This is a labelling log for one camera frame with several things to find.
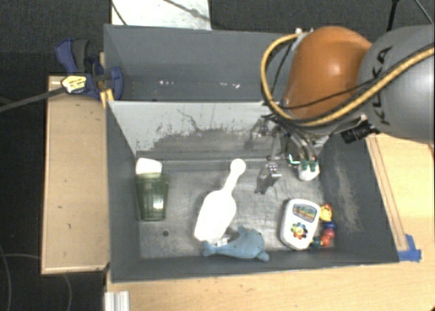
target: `toy phone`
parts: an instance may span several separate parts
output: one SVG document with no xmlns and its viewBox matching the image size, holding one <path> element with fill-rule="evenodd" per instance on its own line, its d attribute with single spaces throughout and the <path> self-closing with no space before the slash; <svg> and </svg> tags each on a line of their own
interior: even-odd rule
<svg viewBox="0 0 435 311">
<path fill-rule="evenodd" d="M 319 223 L 320 207 L 312 201 L 290 200 L 285 206 L 281 225 L 281 239 L 289 247 L 306 249 Z"/>
</svg>

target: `blue clamp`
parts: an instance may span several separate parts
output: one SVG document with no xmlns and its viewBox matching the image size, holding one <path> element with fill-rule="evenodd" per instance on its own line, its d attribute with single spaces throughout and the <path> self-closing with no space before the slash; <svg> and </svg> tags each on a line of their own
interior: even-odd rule
<svg viewBox="0 0 435 311">
<path fill-rule="evenodd" d="M 55 47 L 56 58 L 59 63 L 64 66 L 68 77 L 62 80 L 62 85 L 68 94 L 80 94 L 89 96 L 95 100 L 100 99 L 100 92 L 103 91 L 98 87 L 99 81 L 104 81 L 105 88 L 111 88 L 114 92 L 115 100 L 119 100 L 122 96 L 124 88 L 124 78 L 119 67 L 112 67 L 109 73 L 105 73 L 97 57 L 87 57 L 86 50 L 88 41 L 85 39 L 74 40 L 67 38 L 58 43 Z M 79 88 L 71 86 L 66 87 L 64 81 L 71 83 L 78 82 Z"/>
<path fill-rule="evenodd" d="M 398 252 L 400 261 L 415 261 L 417 263 L 421 260 L 421 249 L 415 248 L 414 239 L 411 235 L 405 234 L 406 241 L 408 241 L 409 249 L 407 251 Z"/>
</svg>

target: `gray bin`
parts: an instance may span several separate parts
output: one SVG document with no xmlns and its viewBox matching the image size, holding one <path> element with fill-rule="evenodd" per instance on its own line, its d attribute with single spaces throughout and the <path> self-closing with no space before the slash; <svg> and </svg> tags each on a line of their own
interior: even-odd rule
<svg viewBox="0 0 435 311">
<path fill-rule="evenodd" d="M 164 91 L 152 91 L 145 79 L 150 78 L 148 68 L 160 67 L 164 72 L 165 59 L 158 60 L 145 45 L 150 39 L 154 47 L 158 47 L 159 42 L 168 44 L 169 39 L 174 39 L 177 34 L 186 37 L 185 44 L 181 48 L 174 46 L 167 61 L 174 62 L 177 54 L 180 58 L 187 56 L 187 62 L 200 59 L 195 57 L 198 49 L 195 39 L 199 35 L 206 43 L 204 31 L 105 29 L 105 40 L 110 39 L 105 44 L 106 61 L 109 61 L 106 65 L 119 64 L 126 84 L 131 85 L 126 92 L 129 100 L 110 102 L 107 110 L 112 280 L 198 278 L 397 262 L 397 249 L 364 141 L 346 145 L 339 136 L 334 136 L 320 155 L 321 174 L 316 180 L 299 181 L 293 169 L 280 165 L 283 177 L 275 186 L 266 195 L 254 193 L 256 175 L 270 153 L 271 140 L 260 139 L 253 149 L 245 148 L 250 128 L 261 114 L 268 113 L 258 101 L 258 74 L 254 79 L 252 76 L 258 72 L 258 56 L 261 57 L 267 43 L 278 35 L 234 33 L 234 36 L 241 37 L 238 42 L 221 43 L 223 48 L 231 48 L 229 52 L 233 56 L 242 50 L 249 53 L 244 53 L 239 64 L 248 69 L 255 63 L 255 71 L 250 69 L 252 73 L 247 77 L 241 75 L 232 80 L 242 84 L 250 80 L 255 85 L 242 85 L 239 89 L 222 86 L 223 91 L 213 92 L 215 81 L 221 80 L 220 75 L 197 77 L 178 88 L 167 88 L 166 99 Z M 211 38 L 219 39 L 220 32 L 209 34 Z M 222 34 L 232 38 L 230 32 Z M 135 46 L 129 48 L 127 45 L 132 39 Z M 256 47 L 247 48 L 241 39 L 248 39 Z M 203 69 L 203 73 L 208 70 L 213 72 L 212 69 Z M 194 89 L 198 82 L 207 80 L 210 83 L 203 86 L 204 92 Z M 193 95 L 192 90 L 199 91 Z M 231 99 L 224 98 L 228 98 L 228 93 L 233 95 Z M 171 178 L 164 221 L 144 223 L 137 218 L 134 173 L 135 160 L 139 156 L 162 161 L 164 172 Z M 203 257 L 201 244 L 193 236 L 202 199 L 223 185 L 229 164 L 237 157 L 247 162 L 247 171 L 233 193 L 238 211 L 230 228 L 235 230 L 238 224 L 244 224 L 262 232 L 271 257 L 267 263 L 223 256 Z M 290 198 L 332 204 L 333 220 L 337 226 L 334 246 L 296 252 L 279 241 L 283 204 Z"/>
</svg>

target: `black carpet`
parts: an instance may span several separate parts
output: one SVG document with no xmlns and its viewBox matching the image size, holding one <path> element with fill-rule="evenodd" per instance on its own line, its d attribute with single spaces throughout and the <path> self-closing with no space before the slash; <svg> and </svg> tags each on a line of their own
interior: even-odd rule
<svg viewBox="0 0 435 311">
<path fill-rule="evenodd" d="M 420 0 L 434 18 L 434 0 Z M 339 24 L 373 41 L 385 32 L 391 0 L 209 0 L 215 29 L 291 33 Z M 109 0 L 0 0 L 0 101 L 46 90 L 50 73 L 62 72 L 54 46 L 66 37 L 87 38 L 103 49 Z M 413 0 L 401 0 L 394 28 L 427 24 Z M 44 184 L 44 103 L 0 114 L 0 245 L 6 254 L 40 252 Z M 66 310 L 62 276 L 42 277 L 38 261 L 8 257 L 11 310 Z M 5 268 L 0 262 L 0 310 L 6 307 Z M 101 310 L 103 275 L 69 275 L 71 310 Z"/>
</svg>

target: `blue tape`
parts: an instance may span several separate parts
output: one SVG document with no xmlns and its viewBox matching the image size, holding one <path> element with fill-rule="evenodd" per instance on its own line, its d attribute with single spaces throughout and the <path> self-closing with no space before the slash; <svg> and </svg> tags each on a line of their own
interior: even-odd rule
<svg viewBox="0 0 435 311">
<path fill-rule="evenodd" d="M 405 234 L 405 237 L 406 237 L 406 241 L 408 241 L 409 250 L 398 252 L 399 260 L 415 261 L 416 263 L 419 263 L 421 260 L 421 249 L 415 248 L 415 243 L 412 235 Z"/>
</svg>

